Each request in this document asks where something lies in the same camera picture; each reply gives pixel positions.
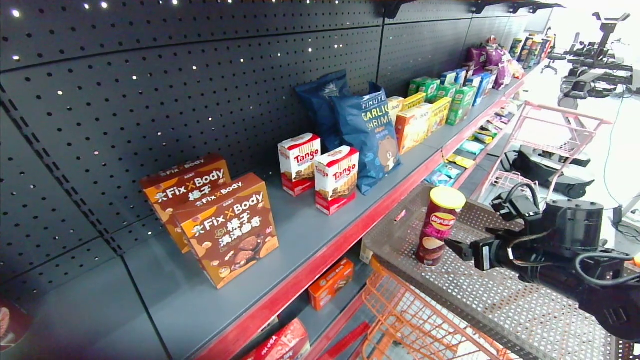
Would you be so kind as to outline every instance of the purple snack bag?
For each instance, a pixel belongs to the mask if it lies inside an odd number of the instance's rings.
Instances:
[[[484,72],[484,64],[486,63],[486,48],[469,47],[467,51],[467,61],[473,63],[475,66],[473,75],[482,74]]]
[[[512,79],[513,75],[509,69],[509,65],[507,63],[501,63],[498,66],[498,74],[495,78],[495,82],[493,83],[493,88],[496,90],[502,90],[505,86],[511,83]]]
[[[497,46],[491,46],[486,51],[486,66],[499,66],[504,56],[504,50]]]

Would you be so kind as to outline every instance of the robotic arm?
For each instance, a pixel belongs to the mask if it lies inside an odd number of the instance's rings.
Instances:
[[[518,191],[524,186],[534,201]],[[640,343],[640,273],[624,277],[624,263],[632,257],[600,246],[602,205],[552,200],[540,211],[536,192],[526,183],[498,195],[491,205],[507,222],[523,220],[524,228],[487,228],[491,236],[471,244],[446,239],[458,257],[480,271],[514,271],[523,282],[576,301],[613,336]]]

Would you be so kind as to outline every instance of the red and white box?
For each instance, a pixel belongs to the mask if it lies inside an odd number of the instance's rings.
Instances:
[[[299,319],[294,319],[243,360],[299,360],[304,359],[309,350],[307,330]]]
[[[314,160],[320,155],[320,137],[306,133],[278,144],[282,188],[293,196],[314,186]]]
[[[358,151],[341,146],[316,158],[316,207],[332,215],[356,197]]]

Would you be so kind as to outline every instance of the yellow lid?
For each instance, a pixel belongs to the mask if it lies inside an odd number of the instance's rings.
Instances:
[[[434,204],[445,209],[459,210],[467,203],[467,198],[464,194],[447,186],[437,186],[431,189],[430,196]]]

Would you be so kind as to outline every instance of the cartoon bear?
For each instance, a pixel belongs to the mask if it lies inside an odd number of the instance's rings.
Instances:
[[[389,135],[378,142],[378,158],[385,167],[385,172],[390,172],[397,163],[398,145]]]

